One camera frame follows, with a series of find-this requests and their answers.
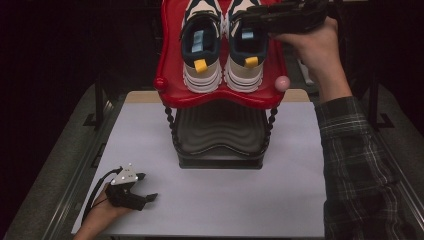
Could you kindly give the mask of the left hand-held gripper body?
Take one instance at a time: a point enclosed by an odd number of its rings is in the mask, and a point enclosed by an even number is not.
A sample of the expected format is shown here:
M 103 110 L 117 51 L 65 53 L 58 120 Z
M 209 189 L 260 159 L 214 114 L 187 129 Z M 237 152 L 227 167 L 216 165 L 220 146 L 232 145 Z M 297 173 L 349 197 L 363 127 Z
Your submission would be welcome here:
M 106 195 L 110 203 L 115 207 L 125 207 L 141 211 L 145 204 L 145 197 L 133 194 L 131 188 L 137 181 L 136 172 L 132 164 L 124 165 L 113 178 L 106 189 Z

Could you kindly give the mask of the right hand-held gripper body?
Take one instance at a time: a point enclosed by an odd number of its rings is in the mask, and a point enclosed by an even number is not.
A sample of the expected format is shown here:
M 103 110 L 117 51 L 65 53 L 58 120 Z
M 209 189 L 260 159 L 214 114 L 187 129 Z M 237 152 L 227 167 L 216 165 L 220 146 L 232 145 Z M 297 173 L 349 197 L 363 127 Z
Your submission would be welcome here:
M 329 0 L 285 0 L 268 7 L 266 29 L 270 33 L 306 33 L 321 26 Z

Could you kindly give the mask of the navy and white sneaker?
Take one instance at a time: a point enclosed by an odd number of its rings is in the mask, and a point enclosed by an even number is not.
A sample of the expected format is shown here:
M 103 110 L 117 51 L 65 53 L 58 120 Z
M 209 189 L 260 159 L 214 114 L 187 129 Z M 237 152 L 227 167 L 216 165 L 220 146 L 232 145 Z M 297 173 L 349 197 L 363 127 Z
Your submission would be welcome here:
M 180 31 L 183 81 L 195 93 L 215 91 L 221 83 L 222 10 L 217 0 L 190 0 Z
M 262 84 L 263 66 L 268 51 L 268 34 L 247 26 L 242 17 L 260 0 L 232 0 L 225 14 L 224 34 L 229 43 L 225 82 L 234 91 L 251 93 Z

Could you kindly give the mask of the red and black shoe rack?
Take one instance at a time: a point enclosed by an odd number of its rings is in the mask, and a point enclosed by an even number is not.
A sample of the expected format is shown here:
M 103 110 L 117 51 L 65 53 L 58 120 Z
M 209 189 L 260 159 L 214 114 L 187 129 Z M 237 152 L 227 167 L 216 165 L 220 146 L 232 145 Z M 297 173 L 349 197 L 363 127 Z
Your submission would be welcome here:
M 274 82 L 286 74 L 282 47 L 269 42 L 263 82 L 252 93 L 235 92 L 225 83 L 211 93 L 194 93 L 183 82 L 179 41 L 189 0 L 163 0 L 164 42 L 153 86 L 158 91 L 182 168 L 262 167 L 271 130 L 284 94 Z

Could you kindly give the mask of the person's left hand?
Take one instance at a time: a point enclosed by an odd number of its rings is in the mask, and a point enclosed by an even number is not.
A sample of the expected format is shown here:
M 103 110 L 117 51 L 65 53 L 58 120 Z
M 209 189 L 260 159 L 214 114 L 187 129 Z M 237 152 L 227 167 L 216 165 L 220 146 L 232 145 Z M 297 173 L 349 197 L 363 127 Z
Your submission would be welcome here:
M 104 185 L 101 193 L 95 199 L 94 205 L 84 220 L 84 224 L 87 224 L 90 229 L 103 231 L 118 218 L 131 212 L 129 208 L 115 207 L 110 203 L 106 195 L 108 186 L 108 183 Z

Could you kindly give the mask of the person's right hand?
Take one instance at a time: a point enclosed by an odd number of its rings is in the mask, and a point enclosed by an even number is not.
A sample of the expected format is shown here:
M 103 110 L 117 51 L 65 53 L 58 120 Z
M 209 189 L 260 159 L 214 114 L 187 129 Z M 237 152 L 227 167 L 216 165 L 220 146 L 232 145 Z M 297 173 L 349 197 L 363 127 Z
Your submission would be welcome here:
M 340 76 L 338 23 L 335 19 L 327 17 L 321 26 L 306 34 L 270 33 L 269 36 L 294 48 L 296 58 L 308 68 L 309 77 L 314 82 L 327 83 Z

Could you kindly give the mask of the black metal stand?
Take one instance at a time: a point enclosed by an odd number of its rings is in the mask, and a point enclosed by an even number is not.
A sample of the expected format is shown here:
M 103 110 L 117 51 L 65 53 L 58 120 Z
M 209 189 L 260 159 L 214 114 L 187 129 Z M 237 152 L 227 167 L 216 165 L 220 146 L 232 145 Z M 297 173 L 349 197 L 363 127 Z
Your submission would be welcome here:
M 382 128 L 393 128 L 393 122 L 385 113 L 378 112 L 379 81 L 373 75 L 369 87 L 368 120 L 375 131 Z
M 104 119 L 104 102 L 103 102 L 103 88 L 101 77 L 98 76 L 94 84 L 95 90 L 95 112 L 89 114 L 85 121 L 84 126 L 92 126 L 95 130 L 98 130 L 103 123 Z

